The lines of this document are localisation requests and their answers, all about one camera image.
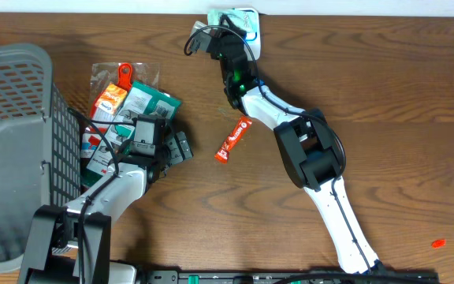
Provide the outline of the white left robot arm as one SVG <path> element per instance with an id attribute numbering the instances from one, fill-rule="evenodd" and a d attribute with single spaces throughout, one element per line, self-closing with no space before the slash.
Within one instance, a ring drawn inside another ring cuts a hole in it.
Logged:
<path id="1" fill-rule="evenodd" d="M 62 207 L 43 205 L 32 224 L 20 283 L 144 283 L 138 266 L 110 258 L 114 223 L 171 166 L 192 158 L 183 132 L 137 133 L 108 172 Z"/>

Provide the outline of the red packaged item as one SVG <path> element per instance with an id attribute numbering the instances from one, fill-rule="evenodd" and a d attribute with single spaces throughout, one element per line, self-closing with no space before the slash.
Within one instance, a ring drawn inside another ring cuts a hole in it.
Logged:
<path id="1" fill-rule="evenodd" d="M 158 86 L 158 63 L 102 62 L 91 68 L 90 96 L 87 116 L 106 135 L 111 145 L 118 148 L 130 135 L 129 126 L 107 125 L 108 121 L 131 122 L 137 114 L 124 110 L 124 92 L 129 93 L 135 82 L 150 87 Z"/>

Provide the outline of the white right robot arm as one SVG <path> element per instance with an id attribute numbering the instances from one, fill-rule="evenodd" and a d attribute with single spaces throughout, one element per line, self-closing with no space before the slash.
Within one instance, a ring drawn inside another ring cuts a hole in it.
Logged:
<path id="1" fill-rule="evenodd" d="M 347 273 L 372 272 L 379 261 L 370 247 L 345 190 L 344 147 L 318 109 L 304 110 L 278 98 L 260 79 L 243 36 L 217 27 L 207 48 L 221 63 L 225 95 L 235 109 L 274 133 L 293 184 L 316 205 Z"/>

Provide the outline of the red snack stick packet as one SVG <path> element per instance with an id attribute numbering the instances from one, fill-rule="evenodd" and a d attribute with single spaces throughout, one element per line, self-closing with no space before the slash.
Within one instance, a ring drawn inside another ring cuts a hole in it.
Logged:
<path id="1" fill-rule="evenodd" d="M 240 117 L 234 130 L 227 136 L 222 143 L 221 147 L 215 154 L 215 158 L 220 163 L 227 163 L 229 160 L 229 153 L 240 141 L 243 135 L 247 132 L 252 124 L 252 120 L 246 116 Z"/>

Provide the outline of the green packaged item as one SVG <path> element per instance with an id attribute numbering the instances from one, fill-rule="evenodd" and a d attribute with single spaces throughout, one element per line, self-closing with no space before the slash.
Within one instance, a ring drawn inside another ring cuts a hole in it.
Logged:
<path id="1" fill-rule="evenodd" d="M 114 148 L 106 135 L 101 131 L 97 133 L 92 128 L 88 130 L 90 137 L 98 139 L 99 143 L 97 145 L 94 145 L 91 141 L 82 143 L 84 150 L 92 150 L 81 178 L 81 183 L 85 187 L 93 186 L 94 183 L 107 173 L 108 163 L 112 159 L 108 147 L 112 147 L 114 151 L 118 151 L 125 141 L 131 140 L 134 137 L 135 126 L 132 123 L 140 114 L 157 115 L 164 119 L 172 120 L 181 105 L 180 100 L 137 82 L 133 84 L 129 93 L 124 92 L 122 95 L 125 97 L 123 109 L 132 110 L 137 116 L 131 122 L 108 121 L 107 125 L 129 126 L 131 128 L 130 135 L 118 148 Z"/>

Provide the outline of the pale green small packet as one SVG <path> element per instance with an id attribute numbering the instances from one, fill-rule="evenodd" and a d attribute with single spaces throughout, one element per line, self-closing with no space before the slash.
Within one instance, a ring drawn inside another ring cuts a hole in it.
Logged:
<path id="1" fill-rule="evenodd" d="M 246 32 L 245 39 L 254 42 L 259 37 L 259 13 L 254 9 L 211 9 L 207 14 L 209 25 L 220 25 L 221 17 L 228 19 L 238 28 Z"/>

